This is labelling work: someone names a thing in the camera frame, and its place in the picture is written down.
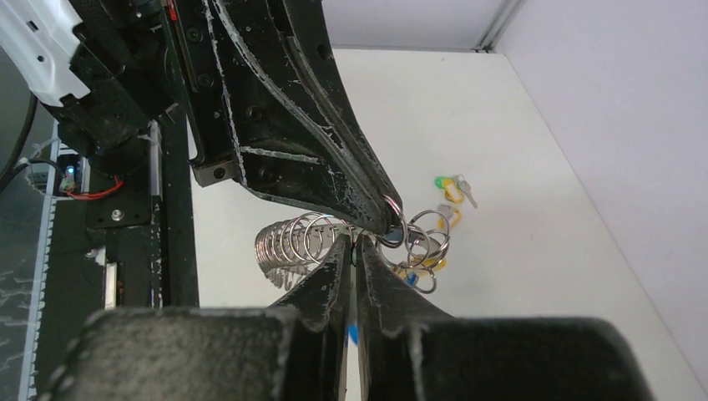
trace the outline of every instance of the black metal frame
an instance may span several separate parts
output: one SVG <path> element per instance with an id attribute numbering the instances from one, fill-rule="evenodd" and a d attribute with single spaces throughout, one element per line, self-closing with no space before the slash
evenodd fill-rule
<path id="1" fill-rule="evenodd" d="M 401 198 L 351 110 L 319 2 L 169 3 L 161 21 L 197 182 L 233 178 L 382 235 L 400 224 L 383 196 Z"/>
<path id="2" fill-rule="evenodd" d="M 35 358 L 38 393 L 48 388 L 83 322 L 104 309 L 104 267 L 92 250 L 105 246 L 106 262 L 117 264 L 121 307 L 199 306 L 186 116 L 179 109 L 169 116 L 162 131 L 161 196 L 150 194 L 143 169 L 142 176 L 129 178 L 141 185 L 128 185 L 106 200 L 56 203 Z M 127 215 L 135 199 L 148 202 L 144 219 Z M 94 226 L 92 213 L 116 205 L 126 210 L 124 221 Z"/>

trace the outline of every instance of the white table surface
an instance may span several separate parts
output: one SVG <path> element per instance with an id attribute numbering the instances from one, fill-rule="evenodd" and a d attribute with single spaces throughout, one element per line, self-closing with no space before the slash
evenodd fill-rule
<path id="1" fill-rule="evenodd" d="M 359 123 L 407 214 L 443 201 L 433 179 L 462 173 L 463 204 L 431 302 L 459 317 L 586 316 L 629 340 L 657 399 L 706 399 L 541 115 L 503 55 L 337 50 Z M 202 307 L 263 307 L 284 290 L 253 240 L 303 211 L 239 185 L 193 181 Z M 358 399 L 350 349 L 347 398 Z"/>

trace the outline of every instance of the cable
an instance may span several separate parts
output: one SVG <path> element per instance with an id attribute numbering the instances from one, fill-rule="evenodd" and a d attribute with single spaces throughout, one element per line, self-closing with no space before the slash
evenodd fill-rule
<path id="1" fill-rule="evenodd" d="M 5 188 L 8 187 L 8 185 L 13 180 L 13 178 L 17 177 L 29 165 L 41 165 L 41 164 L 51 165 L 54 168 L 54 174 L 57 177 L 56 178 L 57 182 L 61 182 L 62 168 L 59 167 L 59 165 L 56 162 L 51 161 L 51 160 L 44 160 L 44 159 L 27 159 L 22 164 L 15 166 L 15 168 L 12 169 L 7 176 L 4 176 L 0 180 L 0 194 L 2 194 L 5 191 Z"/>
<path id="2" fill-rule="evenodd" d="M 62 168 L 52 160 L 45 160 L 45 159 L 27 159 L 24 160 L 22 164 L 17 165 L 12 171 L 10 171 L 10 174 L 2 181 L 0 181 L 0 194 L 2 194 L 5 191 L 5 188 L 8 187 L 10 182 L 13 180 L 13 178 L 17 177 L 21 172 L 23 172 L 24 169 L 26 169 L 30 165 L 39 165 L 39 164 L 45 164 L 45 165 L 51 165 L 54 168 L 54 174 L 56 176 L 55 182 L 61 183 L 62 182 Z M 103 199 L 108 195 L 113 194 L 115 191 L 119 190 L 121 187 L 123 187 L 124 182 L 117 176 L 114 176 L 115 178 L 115 186 L 112 188 L 109 188 L 107 190 L 102 190 L 100 192 L 96 193 L 80 193 L 80 194 L 74 194 L 72 191 L 67 192 L 66 194 L 68 196 L 71 196 L 72 198 L 79 200 L 79 201 L 96 201 L 98 199 Z"/>
<path id="3" fill-rule="evenodd" d="M 27 143 L 27 138 L 29 137 L 29 131 L 32 130 L 32 123 L 34 122 L 34 115 L 37 113 L 37 96 L 34 94 L 30 94 L 29 96 L 29 106 L 27 109 L 27 113 L 25 114 L 24 118 L 24 124 L 22 129 L 20 130 L 20 135 L 18 136 L 18 141 L 15 142 L 15 147 L 13 148 L 13 152 L 10 154 L 10 157 L 8 158 L 8 162 L 5 163 L 5 167 L 3 168 L 2 174 L 0 174 L 0 184 L 4 183 L 4 186 L 0 187 L 0 193 L 3 192 L 5 189 L 5 186 L 7 186 L 10 181 L 15 177 L 15 175 L 19 174 L 14 173 L 14 175 L 8 179 L 8 177 L 14 172 L 16 169 L 16 164 L 18 163 L 18 160 L 20 158 L 20 154 L 22 153 L 24 149 L 24 145 Z"/>
<path id="4" fill-rule="evenodd" d="M 113 194 L 115 191 L 119 190 L 123 186 L 123 181 L 118 178 L 117 175 L 114 175 L 115 178 L 115 186 L 113 188 L 103 190 L 101 192 L 89 194 L 89 193 L 83 193 L 83 194 L 74 194 L 73 192 L 67 192 L 67 195 L 71 196 L 74 199 L 80 200 L 80 201 L 96 201 L 97 199 L 103 199 L 106 196 Z"/>
<path id="5" fill-rule="evenodd" d="M 51 146 L 54 142 L 59 142 L 59 138 L 54 137 L 50 140 L 45 140 L 41 144 L 31 144 L 30 146 L 34 148 L 34 152 L 30 156 L 28 156 L 28 159 L 38 159 L 42 152 L 47 149 L 49 146 Z M 28 185 L 30 188 L 32 188 L 35 192 L 40 194 L 41 196 L 51 196 L 53 198 L 56 198 L 53 194 L 48 194 L 43 190 L 40 190 L 37 185 L 34 182 L 34 171 L 32 170 L 32 166 L 29 167 L 29 169 L 25 170 L 24 173 L 24 179 L 27 181 Z"/>

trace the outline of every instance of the silver key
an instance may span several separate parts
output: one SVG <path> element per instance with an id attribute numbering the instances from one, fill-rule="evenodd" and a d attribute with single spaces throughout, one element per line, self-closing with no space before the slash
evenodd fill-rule
<path id="1" fill-rule="evenodd" d="M 437 211 L 442 213 L 448 220 L 455 216 L 455 208 L 450 205 L 445 205 L 444 203 L 437 205 Z"/>
<path id="2" fill-rule="evenodd" d="M 455 181 L 455 185 L 458 186 L 458 189 L 469 199 L 472 206 L 477 209 L 477 201 L 472 197 L 472 186 L 464 179 L 463 175 L 455 175 L 453 181 Z"/>

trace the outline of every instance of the green key tag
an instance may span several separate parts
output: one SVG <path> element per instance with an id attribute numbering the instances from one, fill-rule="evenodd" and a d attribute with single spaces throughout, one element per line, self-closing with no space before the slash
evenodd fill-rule
<path id="1" fill-rule="evenodd" d="M 441 190 L 444 190 L 445 186 L 443 185 L 443 181 L 444 180 L 451 180 L 451 179 L 452 179 L 451 177 L 443 177 L 443 176 L 435 177 L 435 186 L 437 188 L 440 188 Z"/>

